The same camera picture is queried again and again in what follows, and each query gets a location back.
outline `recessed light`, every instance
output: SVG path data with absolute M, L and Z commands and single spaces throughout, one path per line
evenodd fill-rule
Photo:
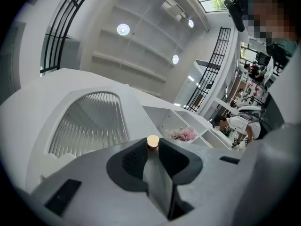
M 127 24 L 120 24 L 117 27 L 117 32 L 121 35 L 121 36 L 125 36 L 128 35 L 128 33 L 130 32 L 130 27 Z
M 193 21 L 192 21 L 191 19 L 188 21 L 188 26 L 189 26 L 190 28 L 193 28 L 193 27 L 194 27 L 194 23 L 193 23 Z
M 179 62 L 179 56 L 174 55 L 173 58 L 172 58 L 172 62 L 173 62 L 174 65 L 176 65 Z
M 190 79 L 192 82 L 194 81 L 194 78 L 192 78 L 190 75 L 188 76 L 188 79 Z

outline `black metal railing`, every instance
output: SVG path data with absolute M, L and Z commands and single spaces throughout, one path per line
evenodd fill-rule
M 50 28 L 44 61 L 42 62 L 40 73 L 44 74 L 47 71 L 58 70 L 61 67 L 61 58 L 63 47 L 67 38 L 68 30 L 72 21 L 77 14 L 79 8 L 85 0 L 64 0 L 53 20 Z
M 228 47 L 231 29 L 222 28 L 210 58 L 208 66 L 199 81 L 196 89 L 194 90 L 192 96 L 190 97 L 188 103 L 186 104 L 186 110 L 196 113 L 205 97 L 209 93 L 214 80 L 219 72 L 221 64 L 224 60 L 225 53 Z

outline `ribbed panel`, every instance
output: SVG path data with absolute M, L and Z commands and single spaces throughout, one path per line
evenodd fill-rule
M 52 139 L 49 153 L 81 156 L 128 141 L 120 101 L 109 93 L 96 93 L 75 101 L 66 111 Z

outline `small cylinder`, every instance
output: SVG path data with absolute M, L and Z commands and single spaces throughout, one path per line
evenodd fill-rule
M 147 137 L 147 146 L 149 149 L 154 149 L 157 148 L 159 146 L 159 137 L 155 136 L 155 135 L 151 135 L 149 137 Z

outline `pink flower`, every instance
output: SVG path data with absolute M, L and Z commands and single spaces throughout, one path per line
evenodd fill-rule
M 190 141 L 196 138 L 196 134 L 192 127 L 187 127 L 186 129 L 179 129 L 179 130 L 172 130 L 170 133 L 172 139 L 179 140 L 179 141 Z

